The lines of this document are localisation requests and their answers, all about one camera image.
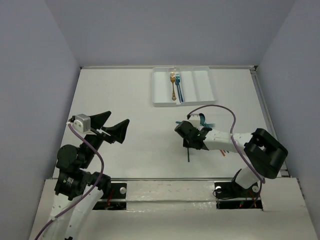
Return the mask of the dark chopstick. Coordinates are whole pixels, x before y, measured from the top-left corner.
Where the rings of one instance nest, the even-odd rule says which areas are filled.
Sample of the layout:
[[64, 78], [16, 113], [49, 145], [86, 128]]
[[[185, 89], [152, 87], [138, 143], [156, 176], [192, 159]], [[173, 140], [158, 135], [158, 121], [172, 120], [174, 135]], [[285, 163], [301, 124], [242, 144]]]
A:
[[190, 150], [187, 147], [187, 162], [190, 163]]

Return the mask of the purple metal spoon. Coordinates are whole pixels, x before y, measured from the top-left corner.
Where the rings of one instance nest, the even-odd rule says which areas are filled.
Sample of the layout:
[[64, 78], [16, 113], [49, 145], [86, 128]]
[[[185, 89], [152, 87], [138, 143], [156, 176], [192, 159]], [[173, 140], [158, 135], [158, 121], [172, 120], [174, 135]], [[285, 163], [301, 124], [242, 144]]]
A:
[[200, 118], [200, 124], [205, 127], [206, 126], [205, 115], [203, 113], [199, 113], [198, 115], [199, 115], [199, 118]]

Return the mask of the blue metal fork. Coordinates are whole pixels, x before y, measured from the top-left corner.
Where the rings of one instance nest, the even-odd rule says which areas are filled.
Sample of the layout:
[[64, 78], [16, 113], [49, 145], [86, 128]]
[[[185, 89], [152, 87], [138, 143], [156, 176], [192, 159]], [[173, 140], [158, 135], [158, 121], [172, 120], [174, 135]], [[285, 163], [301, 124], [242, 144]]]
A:
[[179, 101], [182, 103], [183, 102], [183, 96], [182, 96], [182, 92], [181, 92], [181, 88], [180, 88], [180, 81], [181, 81], [180, 75], [176, 74], [175, 75], [175, 85], [176, 85], [176, 88], [177, 88]]
[[183, 92], [182, 92], [182, 88], [181, 88], [181, 76], [180, 74], [177, 74], [175, 76], [175, 82], [176, 82], [176, 86], [177, 86], [177, 89], [178, 89], [178, 93], [179, 93], [179, 100], [181, 103], [184, 102], [184, 97], [183, 97]]

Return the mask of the ornate gold fork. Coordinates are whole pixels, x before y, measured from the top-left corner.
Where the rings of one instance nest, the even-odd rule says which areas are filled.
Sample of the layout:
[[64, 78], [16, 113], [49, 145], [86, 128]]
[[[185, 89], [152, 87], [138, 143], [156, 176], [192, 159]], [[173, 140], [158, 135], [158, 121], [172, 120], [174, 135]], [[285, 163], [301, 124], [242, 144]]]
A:
[[171, 72], [170, 73], [170, 82], [172, 84], [172, 96], [171, 96], [171, 99], [173, 101], [176, 101], [177, 97], [176, 97], [176, 93], [175, 93], [175, 73], [174, 72]]

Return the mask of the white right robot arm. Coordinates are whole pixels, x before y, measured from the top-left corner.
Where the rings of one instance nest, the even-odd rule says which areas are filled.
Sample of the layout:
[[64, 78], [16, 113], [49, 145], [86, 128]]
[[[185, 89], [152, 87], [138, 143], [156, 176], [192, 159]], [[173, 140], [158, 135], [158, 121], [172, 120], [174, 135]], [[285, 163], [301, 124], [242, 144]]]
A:
[[182, 137], [185, 148], [224, 150], [240, 155], [246, 167], [240, 169], [230, 183], [235, 196], [242, 196], [252, 185], [264, 183], [265, 179], [275, 179], [288, 156], [288, 150], [263, 128], [253, 133], [230, 133], [210, 127], [198, 129], [184, 120], [174, 131]]

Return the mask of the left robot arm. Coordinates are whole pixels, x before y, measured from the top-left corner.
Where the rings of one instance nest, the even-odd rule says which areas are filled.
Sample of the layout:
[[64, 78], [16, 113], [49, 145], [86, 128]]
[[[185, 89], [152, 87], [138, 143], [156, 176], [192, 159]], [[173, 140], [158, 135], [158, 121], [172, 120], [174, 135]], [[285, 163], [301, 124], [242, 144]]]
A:
[[126, 198], [127, 184], [112, 182], [104, 174], [104, 160], [98, 152], [103, 142], [121, 144], [125, 140], [129, 119], [105, 127], [111, 114], [77, 114], [67, 121], [66, 126], [82, 143], [63, 145], [57, 152], [59, 173], [51, 212], [35, 239], [76, 240], [92, 210], [125, 209], [125, 203], [113, 200]]

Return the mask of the iridescent green fork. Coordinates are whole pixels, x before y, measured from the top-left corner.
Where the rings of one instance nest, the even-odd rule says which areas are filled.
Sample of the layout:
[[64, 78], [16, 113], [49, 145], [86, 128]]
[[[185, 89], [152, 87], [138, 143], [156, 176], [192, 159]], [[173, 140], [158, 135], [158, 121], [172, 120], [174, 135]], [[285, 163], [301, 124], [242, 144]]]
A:
[[216, 126], [214, 123], [201, 123], [200, 125], [203, 126], [203, 127], [208, 127], [208, 128], [214, 128]]

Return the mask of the white plastic cutlery tray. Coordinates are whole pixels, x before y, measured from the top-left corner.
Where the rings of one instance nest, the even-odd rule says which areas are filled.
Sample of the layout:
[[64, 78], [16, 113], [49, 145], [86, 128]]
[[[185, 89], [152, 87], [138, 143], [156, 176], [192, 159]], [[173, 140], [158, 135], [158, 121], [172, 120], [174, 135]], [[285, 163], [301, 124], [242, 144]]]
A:
[[[176, 84], [176, 101], [172, 100], [170, 73], [180, 74], [184, 102], [180, 102]], [[152, 70], [151, 102], [154, 107], [184, 107], [213, 104], [218, 100], [215, 81], [207, 66], [155, 67]]]

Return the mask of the white front platform board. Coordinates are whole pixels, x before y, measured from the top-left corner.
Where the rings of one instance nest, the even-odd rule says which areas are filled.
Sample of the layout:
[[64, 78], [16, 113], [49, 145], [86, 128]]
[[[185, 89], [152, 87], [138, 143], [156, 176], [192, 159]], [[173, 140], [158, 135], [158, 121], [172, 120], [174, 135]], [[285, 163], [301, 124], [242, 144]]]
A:
[[94, 210], [78, 240], [315, 240], [295, 178], [268, 180], [261, 209], [218, 209], [211, 181], [130, 181], [125, 210]]

